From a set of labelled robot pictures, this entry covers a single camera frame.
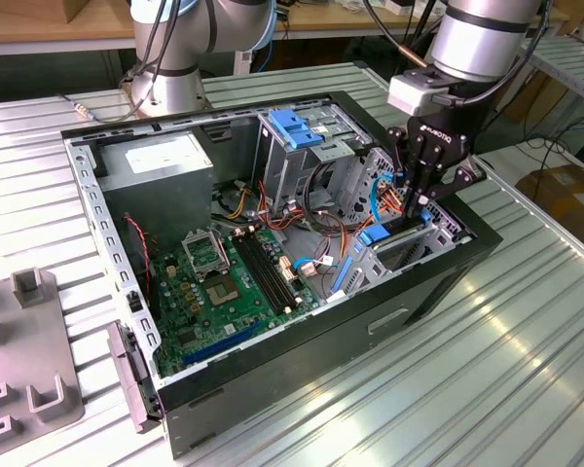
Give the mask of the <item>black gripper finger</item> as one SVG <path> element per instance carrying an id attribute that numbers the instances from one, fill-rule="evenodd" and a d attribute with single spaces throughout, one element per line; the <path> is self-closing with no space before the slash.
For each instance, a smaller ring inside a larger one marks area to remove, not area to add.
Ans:
<path id="1" fill-rule="evenodd" d="M 419 209 L 486 178 L 464 146 L 435 146 L 420 158 Z"/>
<path id="2" fill-rule="evenodd" d="M 404 175 L 403 214 L 415 216 L 420 211 L 420 198 L 423 195 L 423 150 L 425 149 L 424 126 L 404 128 L 391 126 L 387 129 L 389 148 L 394 170 Z"/>

